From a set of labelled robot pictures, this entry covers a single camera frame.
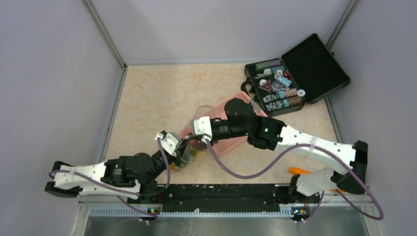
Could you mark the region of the orange toy pineapple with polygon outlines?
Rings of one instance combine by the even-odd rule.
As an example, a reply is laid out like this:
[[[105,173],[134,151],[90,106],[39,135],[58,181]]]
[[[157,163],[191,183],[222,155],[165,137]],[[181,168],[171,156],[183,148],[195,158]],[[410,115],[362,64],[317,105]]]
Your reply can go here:
[[[186,166],[188,165],[188,163],[179,163],[179,164],[177,164],[177,163],[175,163],[175,162],[172,162],[171,164],[170,164],[170,170],[171,171],[181,171],[181,170],[183,170]]]

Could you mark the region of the clear zip top bag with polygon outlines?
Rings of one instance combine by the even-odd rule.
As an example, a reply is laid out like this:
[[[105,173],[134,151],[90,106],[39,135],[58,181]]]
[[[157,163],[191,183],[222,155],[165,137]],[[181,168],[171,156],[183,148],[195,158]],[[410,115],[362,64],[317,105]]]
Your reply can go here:
[[[202,105],[198,107],[184,129],[180,132],[180,137],[186,139],[185,144],[180,147],[181,156],[178,157],[174,162],[188,163],[196,161],[204,156],[207,151],[207,144],[200,141],[199,136],[193,136],[191,133],[191,121],[200,117],[209,116],[210,118],[223,119],[223,110],[219,107],[212,107],[209,105]]]

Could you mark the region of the pink plastic basket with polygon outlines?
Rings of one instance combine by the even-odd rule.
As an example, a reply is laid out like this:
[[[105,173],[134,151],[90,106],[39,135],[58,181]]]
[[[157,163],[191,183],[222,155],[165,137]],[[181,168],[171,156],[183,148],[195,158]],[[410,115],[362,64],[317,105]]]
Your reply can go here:
[[[266,117],[266,113],[248,96],[245,92],[239,92],[231,98],[225,100],[217,106],[202,105],[198,107],[191,118],[191,121],[180,132],[180,136],[184,138],[187,134],[191,133],[191,123],[193,120],[200,117],[209,116],[211,119],[216,119],[217,123],[223,122],[223,125],[216,127],[213,131],[214,137],[218,140],[213,141],[213,150],[221,157],[227,155],[232,150],[236,149],[242,143],[247,142],[247,133],[244,127],[232,126],[227,122],[227,116],[225,112],[225,105],[231,99],[240,99],[245,103],[252,106],[256,115]]]

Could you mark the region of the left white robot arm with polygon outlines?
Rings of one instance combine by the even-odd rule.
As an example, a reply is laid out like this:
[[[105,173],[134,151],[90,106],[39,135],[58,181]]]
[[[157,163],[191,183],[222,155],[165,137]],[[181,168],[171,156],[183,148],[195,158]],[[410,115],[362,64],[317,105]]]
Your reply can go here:
[[[61,198],[108,195],[141,198],[145,203],[152,203],[167,188],[158,186],[156,178],[169,170],[170,164],[179,163],[186,146],[180,144],[173,154],[164,149],[153,155],[140,152],[89,166],[56,161],[49,172],[52,181],[46,183],[44,190]]]

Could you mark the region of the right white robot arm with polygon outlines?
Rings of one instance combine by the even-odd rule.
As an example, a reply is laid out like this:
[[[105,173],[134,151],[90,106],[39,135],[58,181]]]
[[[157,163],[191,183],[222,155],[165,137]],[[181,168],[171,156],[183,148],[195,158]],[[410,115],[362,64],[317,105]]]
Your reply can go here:
[[[251,146],[278,152],[280,157],[293,152],[325,165],[314,173],[292,177],[288,195],[293,202],[333,189],[366,193],[368,143],[342,144],[309,135],[283,121],[257,115],[251,104],[239,98],[226,102],[224,111],[226,119],[210,121],[212,142],[245,137]]]

